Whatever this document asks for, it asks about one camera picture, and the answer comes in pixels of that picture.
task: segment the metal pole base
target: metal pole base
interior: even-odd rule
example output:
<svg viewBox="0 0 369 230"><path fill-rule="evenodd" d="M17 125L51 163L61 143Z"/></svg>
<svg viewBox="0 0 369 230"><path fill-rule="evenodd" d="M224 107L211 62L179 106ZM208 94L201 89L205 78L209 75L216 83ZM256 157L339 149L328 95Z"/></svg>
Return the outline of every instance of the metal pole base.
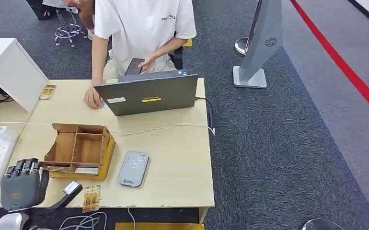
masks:
<svg viewBox="0 0 369 230"><path fill-rule="evenodd" d="M240 38L235 42L235 51L241 56L245 56L247 53L248 37Z"/></svg>
<svg viewBox="0 0 369 230"><path fill-rule="evenodd" d="M302 228L302 230L343 230L337 224L326 219L311 219Z"/></svg>
<svg viewBox="0 0 369 230"><path fill-rule="evenodd" d="M266 89L267 84L265 72L263 69L259 69L248 81L242 82L240 81L239 69L240 69L239 66L234 66L232 68L235 87Z"/></svg>

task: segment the robotic hand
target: robotic hand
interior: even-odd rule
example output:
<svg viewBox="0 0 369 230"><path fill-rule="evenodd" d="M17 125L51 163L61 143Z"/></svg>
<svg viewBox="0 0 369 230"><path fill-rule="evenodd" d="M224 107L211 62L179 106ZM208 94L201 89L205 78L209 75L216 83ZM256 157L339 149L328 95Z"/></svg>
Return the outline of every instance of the robotic hand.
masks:
<svg viewBox="0 0 369 230"><path fill-rule="evenodd" d="M1 183L1 205L9 214L0 218L0 230L38 229L32 225L31 208L44 201L49 182L49 172L44 170L40 176L39 169L36 158L8 167ZM65 207L82 189L81 184L72 181L63 190L65 196L48 210L54 212Z"/></svg>
<svg viewBox="0 0 369 230"><path fill-rule="evenodd" d="M1 205L7 211L15 211L39 205L45 199L49 172L39 176L38 159L18 161L11 166L2 179Z"/></svg>

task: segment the smartphone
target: smartphone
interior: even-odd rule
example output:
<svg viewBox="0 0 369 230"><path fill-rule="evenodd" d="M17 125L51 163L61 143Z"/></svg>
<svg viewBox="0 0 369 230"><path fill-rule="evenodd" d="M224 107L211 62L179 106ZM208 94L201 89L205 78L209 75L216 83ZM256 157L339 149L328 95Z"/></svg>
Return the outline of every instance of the smartphone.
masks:
<svg viewBox="0 0 369 230"><path fill-rule="evenodd" d="M127 71L125 72L125 75L130 75L130 74L140 74L142 71L142 68L138 68L138 66L144 62L144 59L140 59L140 58L133 58L131 60L131 63L128 66Z"/></svg>

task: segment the hand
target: hand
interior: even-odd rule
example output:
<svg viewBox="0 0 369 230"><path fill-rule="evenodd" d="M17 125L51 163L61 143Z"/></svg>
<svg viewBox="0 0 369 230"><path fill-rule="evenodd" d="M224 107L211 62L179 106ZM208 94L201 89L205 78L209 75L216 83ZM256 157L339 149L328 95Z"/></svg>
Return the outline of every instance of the hand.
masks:
<svg viewBox="0 0 369 230"><path fill-rule="evenodd" d="M149 66L151 66L155 59L156 58L153 54L148 55L145 61L138 65L138 68L142 68L141 72L147 71L149 69Z"/></svg>
<svg viewBox="0 0 369 230"><path fill-rule="evenodd" d="M80 4L80 2L77 1L77 0L63 0L63 4L65 4L69 7L73 7L73 6L78 6Z"/></svg>
<svg viewBox="0 0 369 230"><path fill-rule="evenodd" d="M102 107L100 95L98 95L98 92L95 90L93 85L91 85L86 91L84 102L93 109L99 109Z"/></svg>

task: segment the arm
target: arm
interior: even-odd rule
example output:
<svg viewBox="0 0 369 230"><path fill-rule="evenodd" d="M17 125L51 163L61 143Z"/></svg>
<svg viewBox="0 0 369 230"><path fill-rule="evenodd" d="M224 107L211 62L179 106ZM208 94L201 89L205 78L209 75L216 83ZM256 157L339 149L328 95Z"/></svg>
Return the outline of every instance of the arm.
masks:
<svg viewBox="0 0 369 230"><path fill-rule="evenodd" d="M147 56L144 62L142 62L138 67L142 68L142 71L146 71L155 59L168 54L171 51L176 50L177 48L183 46L187 42L187 39L181 39L177 37L173 37L169 42L162 45L159 49L155 50L151 54Z"/></svg>
<svg viewBox="0 0 369 230"><path fill-rule="evenodd" d="M94 85L103 83L103 71L105 64L105 55L107 54L108 39L103 39L94 35L92 45L92 84L88 88L84 101L93 108L101 108L101 98L95 90Z"/></svg>
<svg viewBox="0 0 369 230"><path fill-rule="evenodd" d="M105 57L107 55L108 39L100 38L96 35L93 37L92 44L92 84L103 83L103 71L105 65Z"/></svg>

